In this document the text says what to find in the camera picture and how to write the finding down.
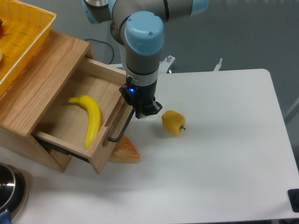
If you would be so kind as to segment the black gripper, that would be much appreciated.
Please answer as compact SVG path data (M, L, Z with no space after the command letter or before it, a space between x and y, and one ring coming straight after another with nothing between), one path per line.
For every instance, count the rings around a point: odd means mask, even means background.
M129 74L126 77L126 85L119 90L128 105L135 110L135 117L140 119L142 115L151 116L158 114L163 106L155 101L157 75Z

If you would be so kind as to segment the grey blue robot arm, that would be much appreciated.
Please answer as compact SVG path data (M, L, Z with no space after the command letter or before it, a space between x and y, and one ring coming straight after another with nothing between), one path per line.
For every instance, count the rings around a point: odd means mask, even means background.
M112 21L111 36L124 47L122 63L126 82L120 92L135 116L158 114L162 105L155 91L164 24L184 16L205 11L207 0L84 0L85 14L90 23Z

